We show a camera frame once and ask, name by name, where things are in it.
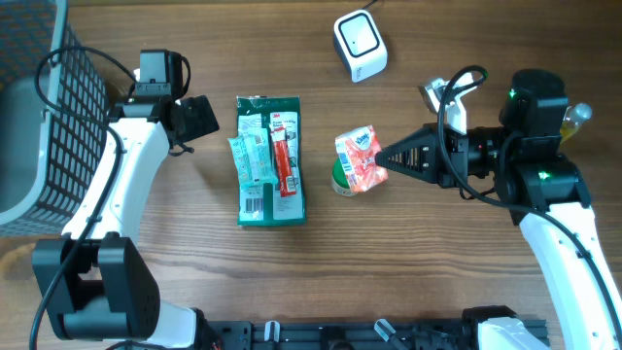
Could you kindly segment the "light green wipes pack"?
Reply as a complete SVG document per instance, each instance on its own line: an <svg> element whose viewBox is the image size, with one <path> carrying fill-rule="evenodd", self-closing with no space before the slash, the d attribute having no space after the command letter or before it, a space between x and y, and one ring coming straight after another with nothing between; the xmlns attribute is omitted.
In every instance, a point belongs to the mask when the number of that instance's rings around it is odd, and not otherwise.
<svg viewBox="0 0 622 350"><path fill-rule="evenodd" d="M251 128L228 142L241 190L278 183L265 128Z"/></svg>

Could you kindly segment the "green white round can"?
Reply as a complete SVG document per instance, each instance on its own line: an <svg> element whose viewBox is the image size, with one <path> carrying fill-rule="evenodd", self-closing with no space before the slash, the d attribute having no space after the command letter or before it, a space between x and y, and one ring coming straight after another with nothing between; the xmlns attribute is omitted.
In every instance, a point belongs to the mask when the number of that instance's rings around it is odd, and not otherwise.
<svg viewBox="0 0 622 350"><path fill-rule="evenodd" d="M334 162L331 170L331 185L333 190L342 196L351 197L356 195L349 186L339 158Z"/></svg>

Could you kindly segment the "green gloves package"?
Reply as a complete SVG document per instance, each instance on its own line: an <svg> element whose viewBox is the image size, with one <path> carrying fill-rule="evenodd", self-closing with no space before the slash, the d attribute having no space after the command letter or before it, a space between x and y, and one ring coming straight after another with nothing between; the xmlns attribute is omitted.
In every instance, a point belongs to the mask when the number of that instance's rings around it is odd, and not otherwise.
<svg viewBox="0 0 622 350"><path fill-rule="evenodd" d="M265 184L241 190L237 223L246 227L278 227L303 224L306 221L304 186L300 170L301 115L297 97L241 97L236 99L237 136L251 128L268 132L270 154L277 175L271 131L286 129L290 164L294 173L296 194L282 197L279 179L276 185Z"/></svg>

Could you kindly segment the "red white stick sachet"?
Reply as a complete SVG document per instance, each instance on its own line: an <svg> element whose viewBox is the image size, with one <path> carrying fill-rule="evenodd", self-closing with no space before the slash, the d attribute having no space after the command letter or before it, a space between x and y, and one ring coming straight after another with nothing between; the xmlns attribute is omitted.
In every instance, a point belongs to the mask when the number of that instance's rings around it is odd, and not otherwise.
<svg viewBox="0 0 622 350"><path fill-rule="evenodd" d="M271 131L272 145L277 166L280 195L282 197L296 194L294 173L290 164L290 153L286 139L286 129L282 126Z"/></svg>

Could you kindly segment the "yellow liquid glass bottle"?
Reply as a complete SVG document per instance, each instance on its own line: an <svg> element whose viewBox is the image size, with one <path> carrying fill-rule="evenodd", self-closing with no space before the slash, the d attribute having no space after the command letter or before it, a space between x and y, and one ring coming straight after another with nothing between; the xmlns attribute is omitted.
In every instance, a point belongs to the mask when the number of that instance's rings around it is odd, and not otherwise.
<svg viewBox="0 0 622 350"><path fill-rule="evenodd" d="M569 140L591 117L592 108L587 103L578 103L569 107L560 128L562 143Z"/></svg>

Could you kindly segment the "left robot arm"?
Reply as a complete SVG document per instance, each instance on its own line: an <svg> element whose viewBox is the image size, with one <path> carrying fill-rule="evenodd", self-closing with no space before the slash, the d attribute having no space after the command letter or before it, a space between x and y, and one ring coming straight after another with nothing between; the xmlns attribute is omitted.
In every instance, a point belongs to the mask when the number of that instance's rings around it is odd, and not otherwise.
<svg viewBox="0 0 622 350"><path fill-rule="evenodd" d="M189 141L220 128L206 96L186 96L190 77L180 53L141 51L126 99L99 122L108 144L80 208L60 237L33 251L42 300L29 348L43 319L60 339L110 340L116 349L222 348L201 310L161 298L135 245L164 159L191 153Z"/></svg>

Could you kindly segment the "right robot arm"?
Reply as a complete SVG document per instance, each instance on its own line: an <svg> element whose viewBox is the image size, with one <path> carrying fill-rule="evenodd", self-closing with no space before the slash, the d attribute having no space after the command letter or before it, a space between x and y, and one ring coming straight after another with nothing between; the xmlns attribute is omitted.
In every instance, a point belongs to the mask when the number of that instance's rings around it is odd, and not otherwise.
<svg viewBox="0 0 622 350"><path fill-rule="evenodd" d="M569 108L563 80L541 69L516 72L496 127L467 127L466 94L479 65L420 88L432 123L384 148L376 163L456 188L465 200L506 210L544 276L569 349L621 345L621 296L605 260L592 198L578 167L560 150Z"/></svg>

